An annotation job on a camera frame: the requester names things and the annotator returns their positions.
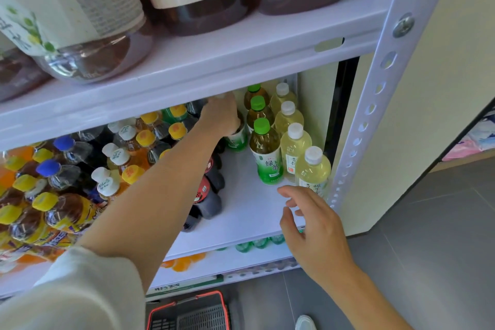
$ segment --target pale yellow drink bottle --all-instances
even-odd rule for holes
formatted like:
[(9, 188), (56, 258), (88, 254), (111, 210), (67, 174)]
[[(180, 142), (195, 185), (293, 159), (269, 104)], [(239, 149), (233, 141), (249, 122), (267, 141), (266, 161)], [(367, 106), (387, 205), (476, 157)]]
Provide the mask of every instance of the pale yellow drink bottle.
[(295, 108), (294, 102), (285, 101), (282, 103), (282, 109), (275, 116), (275, 130), (283, 135), (292, 123), (299, 123), (304, 127), (304, 117)]
[(270, 108), (273, 114), (278, 114), (282, 108), (282, 103), (285, 101), (292, 101), (297, 106), (298, 100), (295, 94), (289, 90), (288, 83), (281, 82), (277, 85), (277, 93), (272, 95), (270, 101)]
[(284, 176), (295, 183), (295, 164), (306, 149), (312, 145), (311, 136), (300, 123), (292, 123), (280, 140)]
[(299, 186), (311, 188), (323, 197), (332, 166), (318, 146), (306, 149), (295, 163), (295, 179)]

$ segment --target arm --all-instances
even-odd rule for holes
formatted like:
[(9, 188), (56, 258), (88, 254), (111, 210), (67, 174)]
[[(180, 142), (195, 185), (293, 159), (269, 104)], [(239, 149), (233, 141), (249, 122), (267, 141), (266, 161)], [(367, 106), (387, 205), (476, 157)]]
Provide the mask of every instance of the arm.
[(288, 207), (304, 216), (299, 233), (288, 207), (280, 226), (287, 245), (304, 271), (339, 306), (356, 330), (412, 330), (393, 306), (353, 261), (339, 216), (311, 189), (283, 186)]
[(77, 245), (126, 257), (146, 292), (182, 229), (218, 140), (239, 127), (234, 95), (211, 98), (194, 128), (95, 221)]

